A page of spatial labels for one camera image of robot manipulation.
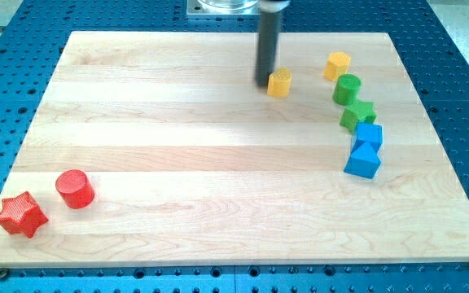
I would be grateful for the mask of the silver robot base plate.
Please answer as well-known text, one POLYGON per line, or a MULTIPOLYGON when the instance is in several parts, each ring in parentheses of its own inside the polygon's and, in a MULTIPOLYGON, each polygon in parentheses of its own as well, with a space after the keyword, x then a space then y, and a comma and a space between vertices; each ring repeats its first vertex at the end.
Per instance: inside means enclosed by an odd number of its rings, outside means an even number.
POLYGON ((258 0, 187 0, 186 13, 192 16, 253 15, 258 0))

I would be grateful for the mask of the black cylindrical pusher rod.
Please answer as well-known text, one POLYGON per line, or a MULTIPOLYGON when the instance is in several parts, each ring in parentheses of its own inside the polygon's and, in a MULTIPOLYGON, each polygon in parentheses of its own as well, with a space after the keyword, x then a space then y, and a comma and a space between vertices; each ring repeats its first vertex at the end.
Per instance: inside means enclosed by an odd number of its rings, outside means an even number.
POLYGON ((256 45, 255 82, 267 86, 270 74, 274 71, 278 37, 281 32, 283 11, 290 0, 260 0, 260 19, 256 45))

